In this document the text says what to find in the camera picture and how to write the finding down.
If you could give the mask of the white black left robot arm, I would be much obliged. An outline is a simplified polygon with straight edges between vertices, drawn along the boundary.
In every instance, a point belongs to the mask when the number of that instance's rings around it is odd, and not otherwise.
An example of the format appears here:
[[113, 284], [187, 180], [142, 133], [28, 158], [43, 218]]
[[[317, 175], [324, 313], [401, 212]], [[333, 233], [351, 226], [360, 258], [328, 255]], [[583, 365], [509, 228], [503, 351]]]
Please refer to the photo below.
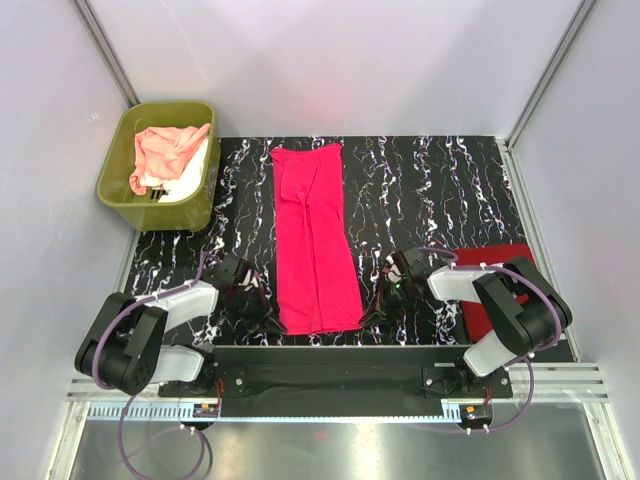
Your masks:
[[167, 396], [204, 396], [222, 385], [211, 352], [167, 345], [164, 337], [218, 310], [250, 334], [287, 332], [251, 262], [202, 253], [194, 279], [177, 287], [147, 296], [110, 294], [77, 350], [75, 370], [101, 389], [130, 396], [153, 384]]

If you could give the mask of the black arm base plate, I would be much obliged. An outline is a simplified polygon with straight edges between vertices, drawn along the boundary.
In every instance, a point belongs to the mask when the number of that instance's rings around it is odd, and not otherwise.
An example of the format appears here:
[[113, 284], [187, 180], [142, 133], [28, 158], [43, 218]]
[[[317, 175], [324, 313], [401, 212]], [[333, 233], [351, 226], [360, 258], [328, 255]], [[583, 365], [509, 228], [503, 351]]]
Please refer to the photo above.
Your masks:
[[193, 385], [160, 387], [165, 398], [220, 399], [225, 419], [283, 421], [389, 417], [425, 419], [442, 401], [463, 403], [513, 396], [507, 373], [481, 379], [462, 367], [461, 346], [240, 347], [206, 357]]

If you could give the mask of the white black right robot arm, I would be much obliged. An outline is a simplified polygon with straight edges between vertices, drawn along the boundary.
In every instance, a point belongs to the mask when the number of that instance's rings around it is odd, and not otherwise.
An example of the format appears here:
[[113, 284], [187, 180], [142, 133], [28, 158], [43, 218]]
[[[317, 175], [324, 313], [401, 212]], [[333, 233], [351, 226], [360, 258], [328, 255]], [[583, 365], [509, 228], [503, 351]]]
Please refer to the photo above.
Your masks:
[[359, 326], [397, 321], [405, 304], [426, 298], [479, 305], [491, 325], [453, 365], [426, 373], [425, 393], [436, 398], [488, 395], [499, 371], [553, 347], [573, 322], [568, 304], [523, 256], [460, 266], [452, 251], [414, 247], [386, 257]]

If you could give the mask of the bright pink t shirt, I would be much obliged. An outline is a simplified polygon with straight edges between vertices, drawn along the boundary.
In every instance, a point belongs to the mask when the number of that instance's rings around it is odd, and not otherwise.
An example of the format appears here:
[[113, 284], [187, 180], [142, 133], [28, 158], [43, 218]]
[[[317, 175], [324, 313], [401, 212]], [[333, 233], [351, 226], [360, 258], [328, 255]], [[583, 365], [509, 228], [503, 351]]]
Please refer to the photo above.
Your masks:
[[363, 307], [344, 221], [342, 147], [271, 152], [276, 300], [290, 335], [359, 328]]

